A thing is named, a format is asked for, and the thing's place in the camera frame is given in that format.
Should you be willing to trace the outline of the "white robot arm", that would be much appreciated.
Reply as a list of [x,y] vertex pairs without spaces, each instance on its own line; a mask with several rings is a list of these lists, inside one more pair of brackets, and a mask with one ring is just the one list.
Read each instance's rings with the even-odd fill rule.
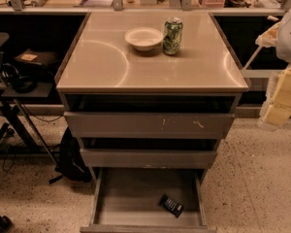
[[280,22],[259,35],[255,44],[275,47],[276,56],[288,63],[283,71],[271,74],[260,111],[260,127],[274,131],[291,117],[291,8]]

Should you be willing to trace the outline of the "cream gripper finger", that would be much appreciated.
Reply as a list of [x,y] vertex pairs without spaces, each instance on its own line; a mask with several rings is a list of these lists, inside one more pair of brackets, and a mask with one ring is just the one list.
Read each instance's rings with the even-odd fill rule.
[[276,44],[277,31],[279,28],[279,22],[271,26],[268,30],[263,32],[255,40],[255,44],[262,48],[274,47]]
[[283,125],[291,117],[291,65],[271,75],[261,119],[269,127]]

